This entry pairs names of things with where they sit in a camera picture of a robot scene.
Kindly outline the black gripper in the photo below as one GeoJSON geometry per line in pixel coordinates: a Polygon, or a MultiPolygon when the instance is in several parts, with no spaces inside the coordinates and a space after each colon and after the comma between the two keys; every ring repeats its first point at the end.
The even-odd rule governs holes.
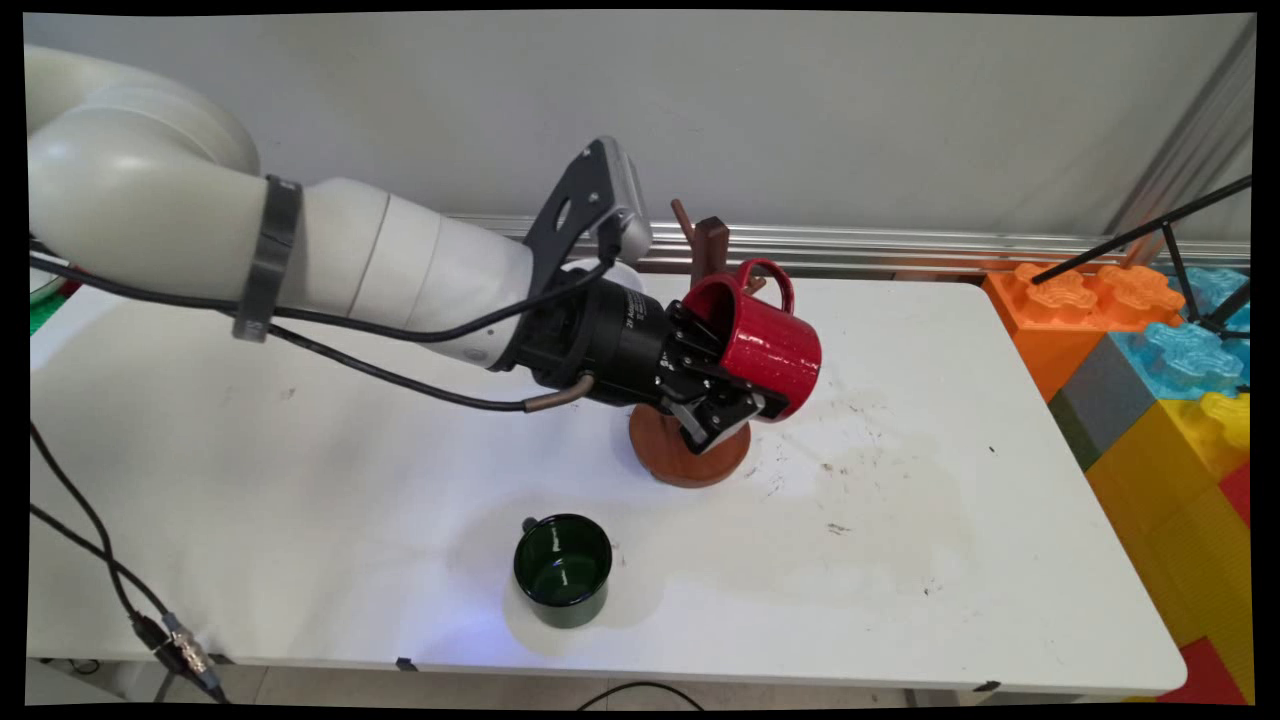
{"type": "Polygon", "coordinates": [[[594,379],[588,397],[611,406],[648,404],[677,421],[687,451],[704,455],[753,420],[792,410],[773,389],[705,380],[686,366],[723,366],[727,340],[678,300],[662,304],[608,279],[527,313],[515,364],[547,388],[594,379]]]}

